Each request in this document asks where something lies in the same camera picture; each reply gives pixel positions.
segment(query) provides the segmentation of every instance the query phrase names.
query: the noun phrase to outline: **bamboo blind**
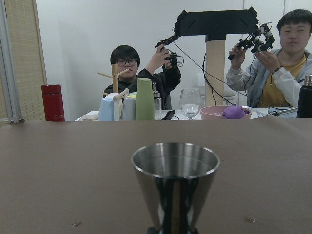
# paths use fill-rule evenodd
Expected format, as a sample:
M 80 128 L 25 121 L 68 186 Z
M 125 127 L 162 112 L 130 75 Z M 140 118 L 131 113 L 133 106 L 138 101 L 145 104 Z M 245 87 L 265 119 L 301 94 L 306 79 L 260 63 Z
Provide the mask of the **bamboo blind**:
M 45 84 L 36 1 L 5 0 L 14 71 L 25 120 L 44 119 L 41 85 Z

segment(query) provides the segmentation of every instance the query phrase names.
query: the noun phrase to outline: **light blue cup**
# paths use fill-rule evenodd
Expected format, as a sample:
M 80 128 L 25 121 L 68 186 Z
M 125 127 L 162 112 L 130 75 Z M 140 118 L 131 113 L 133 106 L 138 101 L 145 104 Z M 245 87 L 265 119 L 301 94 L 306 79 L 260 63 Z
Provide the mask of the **light blue cup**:
M 106 96 L 102 99 L 97 119 L 99 121 L 114 121 L 113 96 Z

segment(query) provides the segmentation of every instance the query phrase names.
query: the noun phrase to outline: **tabletop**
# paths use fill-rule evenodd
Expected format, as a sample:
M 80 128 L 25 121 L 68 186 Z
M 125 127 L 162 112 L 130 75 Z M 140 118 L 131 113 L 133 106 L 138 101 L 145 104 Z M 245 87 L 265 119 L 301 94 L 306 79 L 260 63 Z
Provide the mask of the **tabletop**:
M 251 115 L 251 118 L 258 118 L 259 114 L 265 115 L 268 113 L 267 108 L 252 108 L 253 112 Z M 170 110 L 161 110 L 161 118 L 164 118 L 166 113 Z M 183 115 L 180 109 L 174 110 L 175 111 L 175 116 L 171 120 L 187 120 L 187 118 Z M 86 121 L 86 120 L 97 120 L 98 119 L 98 111 L 90 111 L 86 113 L 85 115 L 79 117 L 75 121 Z M 193 120 L 201 120 L 200 113 L 198 113 Z
M 275 116 L 3 126 L 0 232 L 146 234 L 130 158 L 157 142 L 201 145 L 221 159 L 199 233 L 311 233 L 312 119 Z

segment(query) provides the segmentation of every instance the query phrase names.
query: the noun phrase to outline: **yellow shirt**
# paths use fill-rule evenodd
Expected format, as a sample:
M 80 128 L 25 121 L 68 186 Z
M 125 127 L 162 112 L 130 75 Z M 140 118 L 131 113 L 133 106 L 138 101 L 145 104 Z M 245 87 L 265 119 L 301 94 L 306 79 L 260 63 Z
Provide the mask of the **yellow shirt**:
M 298 63 L 287 67 L 284 66 L 284 68 L 289 71 L 293 77 L 295 77 L 295 80 L 297 80 L 298 75 L 306 62 L 307 57 L 304 56 Z M 264 105 L 261 102 L 275 107 L 289 106 L 289 103 L 285 100 L 284 94 L 275 85 L 274 79 L 272 78 L 272 73 L 270 73 L 267 78 L 262 95 L 260 97 L 260 103 L 258 104 L 258 107 L 267 107 L 267 105 Z

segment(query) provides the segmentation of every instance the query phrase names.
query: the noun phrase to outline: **wooden stick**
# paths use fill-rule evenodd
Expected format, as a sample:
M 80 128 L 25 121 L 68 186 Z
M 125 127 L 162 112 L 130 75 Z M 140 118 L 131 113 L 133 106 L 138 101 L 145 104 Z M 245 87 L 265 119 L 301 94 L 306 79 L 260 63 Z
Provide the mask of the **wooden stick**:
M 119 93 L 117 72 L 118 72 L 118 65 L 112 64 L 113 92 L 114 93 Z
M 106 93 L 106 92 L 102 92 L 102 94 L 103 94 L 103 95 L 106 95 L 106 96 L 109 95 L 109 94 Z
M 101 72 L 98 72 L 99 75 L 102 75 L 102 76 L 105 76 L 105 77 L 108 77 L 108 78 L 113 78 L 112 76 L 110 75 L 107 75 L 107 74 L 104 74 L 104 73 L 101 73 Z
M 129 89 L 128 89 L 128 88 L 125 88 L 125 90 L 122 91 L 120 94 L 115 95 L 115 96 L 113 97 L 113 99 L 114 99 L 115 101 L 121 100 L 121 99 L 125 98 L 126 95 L 129 95 Z
M 127 72 L 129 70 L 129 68 L 127 68 L 126 70 L 123 70 L 122 72 L 117 73 L 117 76 L 120 76 L 122 74 L 124 74 L 125 72 Z M 99 75 L 101 76 L 105 76 L 105 77 L 109 77 L 109 78 L 113 78 L 112 76 L 108 75 L 108 74 L 104 74 L 102 72 L 98 72 Z
M 126 70 L 123 70 L 122 72 L 117 73 L 117 76 L 120 76 L 121 74 L 124 74 L 125 72 L 127 72 L 129 70 L 129 68 L 127 68 Z

